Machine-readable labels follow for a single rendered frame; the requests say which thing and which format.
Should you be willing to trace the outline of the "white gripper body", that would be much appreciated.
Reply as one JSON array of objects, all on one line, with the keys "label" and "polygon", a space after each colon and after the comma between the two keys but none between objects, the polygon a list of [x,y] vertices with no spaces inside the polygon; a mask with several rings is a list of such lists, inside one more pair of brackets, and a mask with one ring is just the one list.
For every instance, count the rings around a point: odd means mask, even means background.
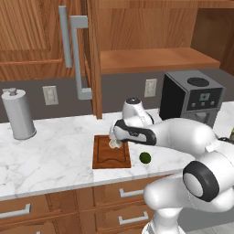
[{"label": "white gripper body", "polygon": [[112,127],[112,128],[110,129],[110,131],[109,131],[109,137],[110,137],[110,141],[111,141],[111,142],[116,142],[117,144],[121,144],[121,143],[122,143],[122,141],[118,140],[118,139],[115,137],[113,127]]}]

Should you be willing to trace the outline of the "pale garlic bulb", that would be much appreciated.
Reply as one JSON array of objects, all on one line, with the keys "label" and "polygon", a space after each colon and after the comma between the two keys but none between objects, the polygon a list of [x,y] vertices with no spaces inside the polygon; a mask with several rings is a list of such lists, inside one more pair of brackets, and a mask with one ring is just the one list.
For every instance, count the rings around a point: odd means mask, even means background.
[{"label": "pale garlic bulb", "polygon": [[122,147],[122,142],[119,140],[113,140],[111,139],[109,142],[109,146],[114,149],[114,148],[121,148]]}]

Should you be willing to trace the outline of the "brown wooden cutting board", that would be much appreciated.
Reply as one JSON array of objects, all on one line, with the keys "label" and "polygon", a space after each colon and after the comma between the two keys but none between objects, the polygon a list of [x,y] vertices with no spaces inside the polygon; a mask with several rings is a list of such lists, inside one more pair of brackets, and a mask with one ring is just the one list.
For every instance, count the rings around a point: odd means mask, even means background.
[{"label": "brown wooden cutting board", "polygon": [[93,169],[130,168],[131,160],[128,143],[123,143],[120,148],[109,146],[108,135],[95,135],[93,145]]}]

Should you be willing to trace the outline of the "green lime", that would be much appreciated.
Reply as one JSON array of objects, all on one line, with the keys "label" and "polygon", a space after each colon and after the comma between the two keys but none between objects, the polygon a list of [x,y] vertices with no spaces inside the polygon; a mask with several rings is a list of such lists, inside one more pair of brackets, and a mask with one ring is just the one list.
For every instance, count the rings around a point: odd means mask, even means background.
[{"label": "green lime", "polygon": [[149,164],[152,160],[152,157],[149,153],[142,152],[140,153],[139,159],[143,164]]}]

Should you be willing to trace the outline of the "wooden cabinet door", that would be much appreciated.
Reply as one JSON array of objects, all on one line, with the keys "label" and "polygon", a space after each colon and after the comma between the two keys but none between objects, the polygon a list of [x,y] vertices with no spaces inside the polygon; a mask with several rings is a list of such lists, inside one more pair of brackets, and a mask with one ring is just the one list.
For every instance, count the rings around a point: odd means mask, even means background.
[{"label": "wooden cabinet door", "polygon": [[81,13],[82,0],[0,0],[0,81],[73,77],[66,66],[59,7]]},{"label": "wooden cabinet door", "polygon": [[234,22],[229,31],[229,37],[220,62],[220,68],[234,76]]},{"label": "wooden cabinet door", "polygon": [[97,119],[102,118],[101,99],[101,49],[99,36],[99,0],[83,0],[83,13],[88,17],[88,27],[83,29],[85,73],[92,91],[92,110]]}]

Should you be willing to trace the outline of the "wooden drawer front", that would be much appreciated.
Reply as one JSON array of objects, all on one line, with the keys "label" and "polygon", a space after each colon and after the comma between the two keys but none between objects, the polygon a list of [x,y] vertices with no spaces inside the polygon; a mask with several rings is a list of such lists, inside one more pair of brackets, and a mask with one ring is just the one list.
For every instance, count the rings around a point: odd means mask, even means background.
[{"label": "wooden drawer front", "polygon": [[0,219],[0,223],[3,221],[13,220],[14,218],[32,218],[35,215],[47,214],[49,212],[48,202],[44,195],[0,201],[0,211],[23,209],[26,204],[31,205],[31,212],[28,215],[3,218]]},{"label": "wooden drawer front", "polygon": [[[123,219],[137,218],[147,211],[148,219],[127,225],[119,225],[119,216]],[[95,214],[96,234],[141,234],[143,227],[151,220],[154,212],[147,205],[125,205],[114,207]]]},{"label": "wooden drawer front", "polygon": [[123,188],[125,192],[144,189],[148,184],[164,178],[163,175],[136,179],[126,182],[113,183],[103,186],[95,186],[93,191],[93,206],[107,206],[113,203],[121,204],[124,202],[132,202],[142,200],[143,195],[135,197],[120,197],[119,188]]}]

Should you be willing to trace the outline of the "black and grey coffee machine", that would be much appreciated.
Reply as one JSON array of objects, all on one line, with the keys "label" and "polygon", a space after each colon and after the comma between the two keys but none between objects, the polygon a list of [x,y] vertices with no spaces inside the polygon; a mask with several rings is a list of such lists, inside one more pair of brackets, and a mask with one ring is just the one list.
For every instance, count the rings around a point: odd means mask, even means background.
[{"label": "black and grey coffee machine", "polygon": [[226,88],[199,70],[165,73],[159,116],[187,118],[214,126]]}]

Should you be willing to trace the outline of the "grey paper towel holder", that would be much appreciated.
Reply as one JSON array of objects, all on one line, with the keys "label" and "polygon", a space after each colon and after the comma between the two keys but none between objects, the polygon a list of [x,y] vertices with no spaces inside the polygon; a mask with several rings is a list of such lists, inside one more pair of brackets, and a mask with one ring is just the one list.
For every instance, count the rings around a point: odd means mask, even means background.
[{"label": "grey paper towel holder", "polygon": [[1,98],[14,138],[26,140],[33,137],[37,130],[33,123],[26,92],[10,88],[2,94]]}]

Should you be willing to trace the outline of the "white wall outlet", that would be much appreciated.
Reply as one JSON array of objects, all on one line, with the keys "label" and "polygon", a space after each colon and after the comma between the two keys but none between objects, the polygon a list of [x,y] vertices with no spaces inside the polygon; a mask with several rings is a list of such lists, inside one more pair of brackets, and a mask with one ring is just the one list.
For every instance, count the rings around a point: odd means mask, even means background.
[{"label": "white wall outlet", "polygon": [[46,105],[57,105],[59,103],[57,88],[55,86],[44,86],[43,94]]},{"label": "white wall outlet", "polygon": [[156,92],[157,79],[149,79],[145,81],[144,96],[154,97]]}]

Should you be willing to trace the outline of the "wooden wall cabinet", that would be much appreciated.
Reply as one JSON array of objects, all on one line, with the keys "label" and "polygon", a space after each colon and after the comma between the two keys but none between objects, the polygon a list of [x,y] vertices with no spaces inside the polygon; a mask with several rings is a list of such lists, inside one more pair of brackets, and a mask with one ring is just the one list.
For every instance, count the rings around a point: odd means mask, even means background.
[{"label": "wooden wall cabinet", "polygon": [[101,73],[220,68],[234,0],[99,0]]}]

